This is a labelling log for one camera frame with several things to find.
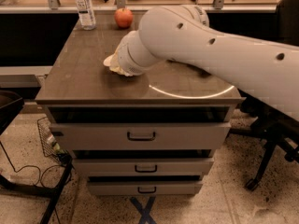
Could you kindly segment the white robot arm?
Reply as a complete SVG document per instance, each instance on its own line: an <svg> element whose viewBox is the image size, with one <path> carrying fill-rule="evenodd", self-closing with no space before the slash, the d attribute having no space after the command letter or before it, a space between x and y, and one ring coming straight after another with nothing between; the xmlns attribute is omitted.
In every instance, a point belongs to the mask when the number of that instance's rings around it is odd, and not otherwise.
<svg viewBox="0 0 299 224"><path fill-rule="evenodd" d="M198 6L154 7L104 65L130 77L146 73L160 60L201 68L299 120L296 46L213 30Z"/></svg>

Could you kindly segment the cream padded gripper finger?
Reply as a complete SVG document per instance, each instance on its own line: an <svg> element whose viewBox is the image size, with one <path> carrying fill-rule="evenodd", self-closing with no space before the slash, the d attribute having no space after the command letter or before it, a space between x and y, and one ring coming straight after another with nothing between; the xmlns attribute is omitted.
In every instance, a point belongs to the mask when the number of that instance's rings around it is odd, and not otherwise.
<svg viewBox="0 0 299 224"><path fill-rule="evenodd" d="M109 69L118 75L126 77L132 76L128 70L127 58L123 54L119 53L118 50L116 50L114 54L110 56Z"/></svg>

